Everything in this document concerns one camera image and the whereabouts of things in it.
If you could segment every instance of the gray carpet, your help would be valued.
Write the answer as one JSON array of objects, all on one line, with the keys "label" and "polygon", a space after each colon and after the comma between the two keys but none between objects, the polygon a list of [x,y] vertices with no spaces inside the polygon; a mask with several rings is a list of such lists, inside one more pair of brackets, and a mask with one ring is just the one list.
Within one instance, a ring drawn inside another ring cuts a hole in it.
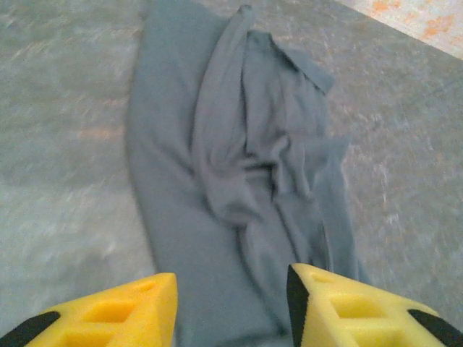
[{"label": "gray carpet", "polygon": [[[355,138],[344,170],[373,282],[462,328],[463,62],[333,1],[249,2],[337,78],[332,131]],[[0,334],[154,271],[122,142],[142,5],[0,3]]]}]

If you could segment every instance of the gray t-shirt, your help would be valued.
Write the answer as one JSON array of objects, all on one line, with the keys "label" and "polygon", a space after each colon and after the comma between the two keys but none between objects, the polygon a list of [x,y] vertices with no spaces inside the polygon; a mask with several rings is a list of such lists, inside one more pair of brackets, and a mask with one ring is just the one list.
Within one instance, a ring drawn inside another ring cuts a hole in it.
[{"label": "gray t-shirt", "polygon": [[156,266],[177,274],[180,347],[291,346],[288,265],[367,281],[333,79],[306,53],[182,0],[149,10],[127,114],[132,183]]}]

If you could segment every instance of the orange stain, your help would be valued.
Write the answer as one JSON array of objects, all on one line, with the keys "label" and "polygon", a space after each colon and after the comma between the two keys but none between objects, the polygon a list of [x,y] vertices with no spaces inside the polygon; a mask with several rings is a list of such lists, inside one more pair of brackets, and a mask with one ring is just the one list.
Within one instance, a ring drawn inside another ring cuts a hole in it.
[{"label": "orange stain", "polygon": [[454,23],[454,17],[453,14],[450,14],[445,17],[437,17],[435,20],[428,20],[426,22],[428,26],[425,29],[424,38],[429,38],[439,33],[447,33]]},{"label": "orange stain", "polygon": [[419,5],[419,9],[424,9],[426,6],[429,6],[431,5],[433,2],[433,0],[426,0],[425,2],[423,2],[421,5]]},{"label": "orange stain", "polygon": [[374,12],[383,12],[387,11],[390,8],[397,9],[400,7],[399,0],[377,0],[373,2],[373,11]]},{"label": "orange stain", "polygon": [[463,44],[463,36],[457,36],[455,38],[452,38],[450,44],[455,46]]},{"label": "orange stain", "polygon": [[404,23],[409,23],[411,20],[415,19],[417,17],[416,13],[410,12],[405,18],[404,18]]},{"label": "orange stain", "polygon": [[77,136],[81,140],[109,140],[112,137],[120,137],[124,134],[123,127],[117,128],[103,128],[93,127],[89,129],[81,130],[77,133]]}]

